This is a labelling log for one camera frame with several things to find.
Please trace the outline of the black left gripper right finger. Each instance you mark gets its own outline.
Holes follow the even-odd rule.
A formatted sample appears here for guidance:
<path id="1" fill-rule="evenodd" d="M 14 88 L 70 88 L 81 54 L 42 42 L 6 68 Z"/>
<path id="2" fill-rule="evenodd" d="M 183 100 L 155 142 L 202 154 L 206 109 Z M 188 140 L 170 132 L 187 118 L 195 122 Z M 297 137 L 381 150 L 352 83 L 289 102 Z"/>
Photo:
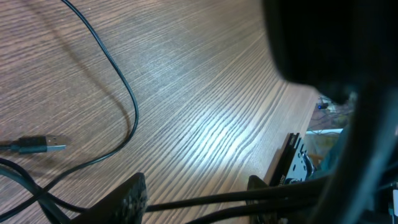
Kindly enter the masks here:
<path id="1" fill-rule="evenodd" d="M 268 185 L 256 175 L 251 175 L 248 180 L 247 190 L 257 190 L 268 187 Z M 250 224 L 278 224 L 276 213 L 254 214 L 249 216 Z"/>

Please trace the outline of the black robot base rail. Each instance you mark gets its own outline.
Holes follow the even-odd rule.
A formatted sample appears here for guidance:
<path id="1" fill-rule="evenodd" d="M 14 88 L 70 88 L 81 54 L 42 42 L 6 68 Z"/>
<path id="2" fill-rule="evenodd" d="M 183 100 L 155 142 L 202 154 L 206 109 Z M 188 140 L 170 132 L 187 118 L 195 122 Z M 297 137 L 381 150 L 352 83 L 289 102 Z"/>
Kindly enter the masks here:
<path id="1" fill-rule="evenodd" d="M 269 182 L 273 187 L 306 181 L 316 171 L 301 135 L 290 133 L 287 137 L 287 143 Z"/>

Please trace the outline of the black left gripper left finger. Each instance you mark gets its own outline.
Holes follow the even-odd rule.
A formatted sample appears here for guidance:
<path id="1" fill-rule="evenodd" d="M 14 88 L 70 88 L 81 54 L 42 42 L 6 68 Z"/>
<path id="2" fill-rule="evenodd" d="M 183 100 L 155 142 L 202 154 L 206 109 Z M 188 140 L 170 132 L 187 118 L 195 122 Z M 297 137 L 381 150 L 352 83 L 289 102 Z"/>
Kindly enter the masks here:
<path id="1" fill-rule="evenodd" d="M 74 224 L 141 224 L 147 207 L 143 173 L 136 173 L 71 222 Z"/>

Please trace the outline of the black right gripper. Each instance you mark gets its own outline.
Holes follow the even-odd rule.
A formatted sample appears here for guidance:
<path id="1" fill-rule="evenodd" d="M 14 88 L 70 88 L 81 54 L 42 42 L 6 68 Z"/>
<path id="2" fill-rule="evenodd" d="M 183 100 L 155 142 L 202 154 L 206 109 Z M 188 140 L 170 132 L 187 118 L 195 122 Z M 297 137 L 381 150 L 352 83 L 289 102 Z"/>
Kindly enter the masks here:
<path id="1" fill-rule="evenodd" d="M 368 85 L 397 86 L 397 0 L 266 0 L 275 65 L 335 102 Z"/>

